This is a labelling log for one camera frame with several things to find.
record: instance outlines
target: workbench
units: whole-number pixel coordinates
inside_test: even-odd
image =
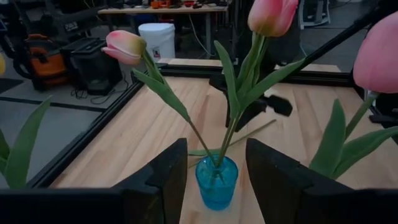
[[[216,60],[172,59],[163,63],[209,66]],[[309,65],[307,70],[329,72],[333,65]],[[227,101],[222,92],[204,78],[166,78],[210,148],[221,145],[226,132]],[[293,112],[287,118],[273,110],[261,113],[234,135],[237,139],[272,119],[277,121],[253,136],[274,149],[309,165],[329,120],[333,101],[338,98],[350,119],[362,103],[352,88],[280,83],[266,95],[287,98]],[[349,139],[381,129],[364,116]],[[142,87],[122,110],[58,176],[51,187],[111,187],[148,163],[178,138],[187,138],[188,151],[202,149],[187,122],[148,87]],[[200,197],[195,168],[188,169],[187,186],[180,223],[264,223],[248,176],[245,142],[228,150],[239,168],[233,201],[222,212],[207,209]],[[337,181],[354,189],[396,188],[398,146],[388,139],[375,152],[361,159]],[[188,165],[197,159],[189,157]]]
[[[109,25],[109,31],[113,31],[113,25],[111,22],[111,15],[113,14],[206,14],[206,50],[207,50],[207,58],[211,57],[212,50],[212,37],[211,37],[211,13],[217,13],[217,12],[227,12],[229,6],[209,6],[209,5],[203,5],[201,8],[194,9],[192,7],[186,7],[182,5],[180,8],[177,9],[171,9],[171,8],[158,8],[158,9],[153,9],[151,7],[148,8],[143,8],[143,7],[134,7],[134,8],[124,8],[124,9],[115,9],[115,8],[109,8],[109,9],[102,9],[98,11],[98,14],[105,14],[108,24]],[[234,58],[235,57],[235,46],[236,42],[238,41],[238,37],[236,34],[236,31],[233,29],[233,39],[232,39],[232,51],[231,55]]]

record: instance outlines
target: black frame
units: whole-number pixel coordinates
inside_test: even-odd
[[[301,71],[304,67],[320,58],[322,55],[351,37],[359,30],[368,25],[373,25],[384,17],[398,11],[398,2],[391,0],[380,0],[378,7],[358,19],[352,26],[338,34],[314,53],[309,55],[303,64],[299,66],[283,82],[306,85],[326,85],[342,86],[355,88],[361,96],[361,90],[355,86],[351,75],[348,73],[336,72],[308,72]],[[214,75],[221,75],[221,67],[211,66],[189,66],[189,65],[165,65],[160,64],[160,71],[164,76],[187,77],[187,78],[211,78]],[[144,86],[136,80],[132,74],[133,85],[131,85],[84,133],[76,137],[65,149],[54,157],[32,180],[28,182],[28,187],[48,187],[70,163],[79,155],[81,151],[95,138],[95,136],[113,119],[119,110]],[[371,107],[374,114],[379,115],[377,109]]]

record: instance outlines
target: pink tulip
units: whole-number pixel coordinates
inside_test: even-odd
[[[298,3],[299,0],[255,0],[248,17],[250,29],[266,37],[284,35]]]
[[[367,34],[354,64],[355,83],[367,90],[398,93],[398,12]]]
[[[128,65],[137,65],[146,48],[144,39],[124,30],[112,31],[106,36],[102,51]]]

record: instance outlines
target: blue glass vase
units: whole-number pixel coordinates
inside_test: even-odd
[[[209,157],[204,157],[195,171],[200,195],[205,205],[212,210],[224,210],[231,203],[234,195],[238,167],[228,157],[223,158],[216,168]]]

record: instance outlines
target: gray floor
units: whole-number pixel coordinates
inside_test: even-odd
[[[363,1],[362,3],[349,3],[341,6],[341,2],[331,3],[331,24],[319,27],[312,27],[301,31],[301,42],[304,51],[309,54],[315,49],[329,41],[335,35],[339,34],[345,28],[350,26],[355,19],[363,15],[372,5],[371,1]],[[108,33],[107,27],[99,27],[92,30],[96,37],[105,37]],[[365,30],[354,35],[352,38],[339,45],[336,49],[318,59],[316,63],[337,65],[343,72],[351,71],[353,62],[358,52],[359,46],[366,34]],[[228,43],[228,38],[220,40],[221,43]],[[192,35],[184,37],[182,43],[182,51],[176,53],[178,58],[201,58],[204,51],[200,48],[197,41]],[[12,68],[12,60],[6,58],[7,69],[2,78],[23,79]],[[131,79],[129,71],[131,67],[121,65],[122,71],[125,73],[126,80],[130,83]],[[126,84],[121,82],[117,85],[116,90],[124,90]],[[27,99],[42,101],[52,95],[52,101],[57,103],[65,103],[70,105],[90,106],[96,108],[107,108],[121,93],[114,94],[105,103],[101,105],[93,104],[89,96],[87,99],[76,99],[70,93],[73,90],[71,86],[61,86],[52,90],[39,93],[33,89],[29,80],[15,88],[12,88],[0,96],[13,99]],[[34,110],[36,105],[27,103],[12,103],[0,101],[0,128],[9,144],[13,144],[21,126],[25,119]],[[43,168],[49,160],[57,155],[70,141],[77,137],[80,133],[87,130],[91,122],[97,118],[100,113],[85,110],[73,110],[66,108],[51,107],[42,122],[39,135],[36,140],[35,148],[30,164],[29,178],[33,177],[41,168]],[[0,177],[0,188],[5,187],[5,182]]]

